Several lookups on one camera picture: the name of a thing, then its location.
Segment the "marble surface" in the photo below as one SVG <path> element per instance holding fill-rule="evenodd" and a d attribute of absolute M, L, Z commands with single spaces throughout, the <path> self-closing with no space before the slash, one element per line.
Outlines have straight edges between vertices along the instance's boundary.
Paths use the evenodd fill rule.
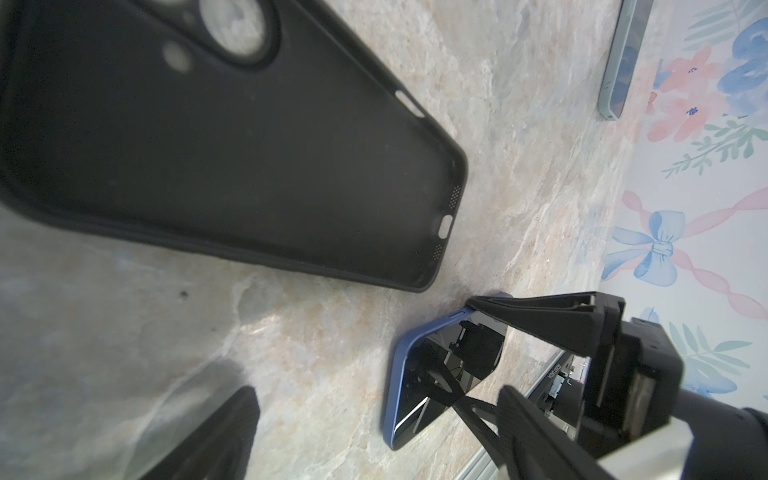
<path fill-rule="evenodd" d="M 392 348 L 471 294 L 594 289 L 668 28 L 657 0 L 630 100 L 597 94 L 619 0 L 332 0 L 465 149 L 440 274 L 412 294 L 64 232 L 0 209 L 3 478 L 136 478 L 239 385 L 262 409 L 247 477 L 452 478 L 453 412 L 392 452 Z M 554 350 L 508 336 L 477 388 L 525 388 Z"/>

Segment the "floral wallpaper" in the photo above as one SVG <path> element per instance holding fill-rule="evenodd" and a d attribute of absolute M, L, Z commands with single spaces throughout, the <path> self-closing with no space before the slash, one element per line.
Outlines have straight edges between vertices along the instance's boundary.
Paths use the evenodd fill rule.
<path fill-rule="evenodd" d="M 768 411 L 768 2 L 678 0 L 601 290 L 661 324 L 683 387 Z"/>

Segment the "marble tabletop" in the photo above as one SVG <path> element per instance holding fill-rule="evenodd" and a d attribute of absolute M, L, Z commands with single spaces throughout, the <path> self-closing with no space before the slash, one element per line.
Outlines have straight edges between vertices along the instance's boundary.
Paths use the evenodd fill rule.
<path fill-rule="evenodd" d="M 3 478 L 133 479 L 240 385 L 251 479 L 452 478 L 479 443 L 448 411 L 381 434 L 392 348 L 472 294 L 592 290 L 656 74 L 657 0 L 618 122 L 596 112 L 619 0 L 330 0 L 468 156 L 424 293 L 70 233 L 0 209 Z M 554 347 L 508 335 L 475 390 L 529 386 Z"/>

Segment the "black phone case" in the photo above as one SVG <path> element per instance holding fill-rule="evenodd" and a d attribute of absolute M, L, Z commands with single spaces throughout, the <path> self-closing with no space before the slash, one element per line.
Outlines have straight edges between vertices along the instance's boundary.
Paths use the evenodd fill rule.
<path fill-rule="evenodd" d="M 181 27 L 205 32 L 197 0 L 10 8 L 0 196 L 72 230 L 426 290 L 462 150 L 322 2 L 258 2 L 268 42 L 243 61 Z"/>

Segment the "blue phone frame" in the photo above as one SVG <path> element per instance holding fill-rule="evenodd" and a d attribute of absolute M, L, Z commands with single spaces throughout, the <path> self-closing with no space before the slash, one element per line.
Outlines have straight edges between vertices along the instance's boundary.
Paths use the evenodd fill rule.
<path fill-rule="evenodd" d="M 384 411 L 384 426 L 382 428 L 384 441 L 389 447 L 395 449 L 395 426 L 397 425 L 397 411 L 400 407 L 400 389 L 402 387 L 402 377 L 406 370 L 406 360 L 408 352 L 411 351 L 414 343 L 431 335 L 440 329 L 446 328 L 453 323 L 457 323 L 472 315 L 477 310 L 468 306 L 449 315 L 442 316 L 425 325 L 416 327 L 408 331 L 395 348 L 395 356 L 392 361 L 392 375 L 389 378 L 389 392 L 387 393 L 386 406 Z"/>

